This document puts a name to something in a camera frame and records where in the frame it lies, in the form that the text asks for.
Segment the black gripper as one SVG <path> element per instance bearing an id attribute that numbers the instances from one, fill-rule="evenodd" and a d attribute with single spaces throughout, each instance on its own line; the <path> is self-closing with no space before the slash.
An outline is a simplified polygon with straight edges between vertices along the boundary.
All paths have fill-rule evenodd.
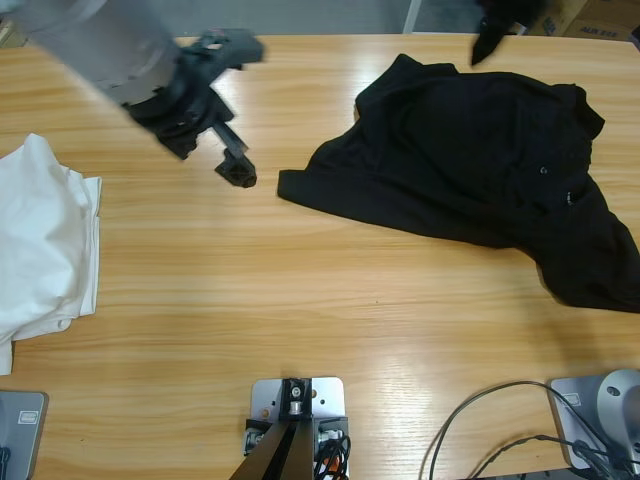
<path id="1" fill-rule="evenodd" d="M 545 0 L 479 1 L 483 19 L 472 46 L 470 65 L 475 67 L 486 60 L 515 24 L 532 26 L 548 4 Z"/>
<path id="2" fill-rule="evenodd" d="M 180 50 L 166 86 L 155 88 L 146 101 L 126 103 L 125 110 L 181 160 L 195 150 L 201 133 L 213 129 L 225 146 L 215 171 L 233 186 L 251 188 L 257 182 L 255 166 L 246 156 L 246 144 L 228 125 L 233 113 L 211 84 L 228 69 L 261 62 L 264 53 L 249 30 L 208 30 Z"/>

